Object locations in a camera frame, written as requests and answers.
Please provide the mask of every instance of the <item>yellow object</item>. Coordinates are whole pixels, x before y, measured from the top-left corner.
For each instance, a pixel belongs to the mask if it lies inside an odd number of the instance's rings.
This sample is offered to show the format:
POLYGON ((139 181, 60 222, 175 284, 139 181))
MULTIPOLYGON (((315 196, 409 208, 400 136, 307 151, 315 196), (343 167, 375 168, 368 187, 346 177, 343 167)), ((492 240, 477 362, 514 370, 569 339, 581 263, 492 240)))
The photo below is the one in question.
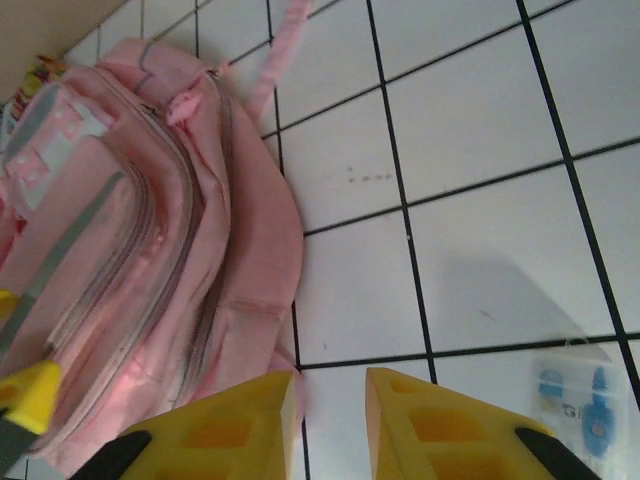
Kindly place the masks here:
POLYGON ((530 418, 386 368, 366 379, 374 480, 553 480, 515 434, 530 418))
POLYGON ((285 480, 296 432, 295 385, 275 372, 151 418, 152 440, 121 480, 285 480))
POLYGON ((6 319, 18 305, 20 297, 16 297, 9 290, 0 289, 0 321, 6 319))
POLYGON ((36 435, 49 428, 60 387, 60 367, 44 361, 0 380, 4 419, 36 435))

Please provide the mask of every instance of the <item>backpack pocket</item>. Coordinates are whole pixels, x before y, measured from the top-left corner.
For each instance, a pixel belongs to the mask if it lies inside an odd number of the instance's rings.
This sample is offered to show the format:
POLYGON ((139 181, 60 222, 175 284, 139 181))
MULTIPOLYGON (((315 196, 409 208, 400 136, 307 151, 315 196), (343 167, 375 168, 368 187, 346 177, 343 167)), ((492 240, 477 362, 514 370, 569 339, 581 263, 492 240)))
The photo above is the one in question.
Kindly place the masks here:
POLYGON ((89 335, 157 234, 144 175, 100 138, 82 138, 0 271, 0 288, 20 297, 0 328, 0 375, 89 335))

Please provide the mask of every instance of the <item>pink fabric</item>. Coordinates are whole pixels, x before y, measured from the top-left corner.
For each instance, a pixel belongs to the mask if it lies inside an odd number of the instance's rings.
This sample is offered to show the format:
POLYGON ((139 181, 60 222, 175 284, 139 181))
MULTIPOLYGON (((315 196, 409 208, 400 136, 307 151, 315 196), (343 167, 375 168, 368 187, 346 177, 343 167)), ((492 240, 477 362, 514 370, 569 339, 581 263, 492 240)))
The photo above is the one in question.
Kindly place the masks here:
POLYGON ((28 149, 7 164, 7 173, 22 180, 27 188, 33 188, 49 173, 49 168, 38 152, 28 149))
POLYGON ((290 1, 254 92, 245 105, 247 113, 254 122, 262 118, 271 104, 273 89, 291 61, 309 13, 311 13, 311 0, 290 1))
MULTIPOLYGON (((196 383, 185 385, 188 395, 180 402, 273 369, 295 370, 277 353, 277 339, 300 276, 300 218, 253 121, 209 71, 169 46, 129 40, 97 68, 71 69, 62 80, 57 104, 70 98, 81 102, 110 129, 99 139, 78 139, 10 247, 0 288, 24 292, 107 179, 120 172, 123 180, 38 297, 0 363, 0 375, 28 366, 44 352, 60 363, 59 405, 34 451, 66 474, 131 424, 175 402, 176 385, 191 378, 182 365, 201 321, 200 305, 216 278, 220 295, 207 319, 213 324, 203 369, 193 376, 196 383), (149 118, 152 110, 161 112, 159 119, 149 118), (165 114, 173 125, 169 134, 164 132, 169 127, 159 125, 165 114), (179 147, 171 147, 174 141, 179 147), (177 161, 182 155, 188 156, 188 168, 177 161), (147 213, 133 216, 138 211, 147 213), (128 234, 132 225, 146 225, 145 233, 128 234), (128 238, 135 243, 120 273, 91 305, 90 315, 73 317, 92 276, 128 238), (173 279, 172 272, 179 275, 173 279), (167 285, 168 294, 163 293, 167 285), (162 308, 150 314, 147 306, 155 298, 162 308)), ((36 137, 56 128, 52 125, 60 119, 54 112, 36 137)), ((20 178, 9 173, 9 184, 20 178)), ((10 221, 5 212, 3 219, 10 221)), ((11 243, 0 239, 0 253, 11 243)), ((296 389, 302 407, 300 382, 296 389)))
POLYGON ((70 142, 75 141, 80 134, 82 126, 82 115, 80 115, 71 105, 59 107, 54 113, 56 126, 70 142))

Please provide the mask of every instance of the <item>white tile floor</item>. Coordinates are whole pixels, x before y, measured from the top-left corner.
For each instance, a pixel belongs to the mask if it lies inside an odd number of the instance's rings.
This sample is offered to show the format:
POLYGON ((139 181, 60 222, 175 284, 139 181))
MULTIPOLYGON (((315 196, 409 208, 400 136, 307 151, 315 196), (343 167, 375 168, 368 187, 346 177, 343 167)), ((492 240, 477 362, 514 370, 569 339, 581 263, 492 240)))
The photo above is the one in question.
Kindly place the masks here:
MULTIPOLYGON (((268 52, 267 1, 275 31, 286 0, 130 0, 67 59, 160 34, 237 60, 246 96, 268 52)), ((532 349, 567 337, 629 368, 638 445, 640 4, 314 8, 261 125, 308 232, 298 338, 283 333, 310 401, 294 480, 371 478, 366 365, 527 414, 532 349)), ((27 478, 58 477, 30 461, 27 478)))

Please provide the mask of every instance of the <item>pink strap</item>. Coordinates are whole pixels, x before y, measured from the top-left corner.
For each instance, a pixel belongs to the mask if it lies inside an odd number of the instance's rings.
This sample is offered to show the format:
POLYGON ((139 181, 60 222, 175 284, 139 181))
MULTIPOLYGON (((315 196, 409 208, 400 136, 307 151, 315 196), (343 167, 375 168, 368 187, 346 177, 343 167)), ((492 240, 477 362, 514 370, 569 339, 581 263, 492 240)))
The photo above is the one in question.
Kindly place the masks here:
POLYGON ((18 221, 9 203, 9 182, 0 177, 0 267, 18 236, 18 221))
POLYGON ((251 98, 245 105, 247 113, 256 123, 271 104, 273 89, 293 56, 309 13, 311 13, 311 0, 291 0, 287 7, 282 25, 273 39, 271 51, 262 67, 262 73, 251 98))

